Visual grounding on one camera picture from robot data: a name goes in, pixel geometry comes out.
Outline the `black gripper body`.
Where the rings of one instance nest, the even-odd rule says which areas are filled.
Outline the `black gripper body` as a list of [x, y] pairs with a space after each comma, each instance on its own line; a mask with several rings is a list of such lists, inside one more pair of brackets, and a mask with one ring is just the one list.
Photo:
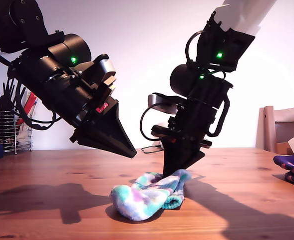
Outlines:
[[70, 137], [77, 142], [77, 128], [96, 124], [115, 105], [106, 82], [90, 86], [84, 78], [62, 72], [44, 82], [44, 104], [75, 128]]
[[215, 121], [217, 113], [217, 110], [210, 105], [186, 99], [177, 104], [162, 103], [159, 107], [174, 108], [176, 114], [169, 118], [167, 127], [154, 125], [151, 128], [151, 134], [155, 137], [187, 140], [196, 144], [197, 148], [210, 148], [212, 142], [205, 137], [215, 137], [219, 134], [218, 128], [214, 133], [209, 132], [209, 127]]

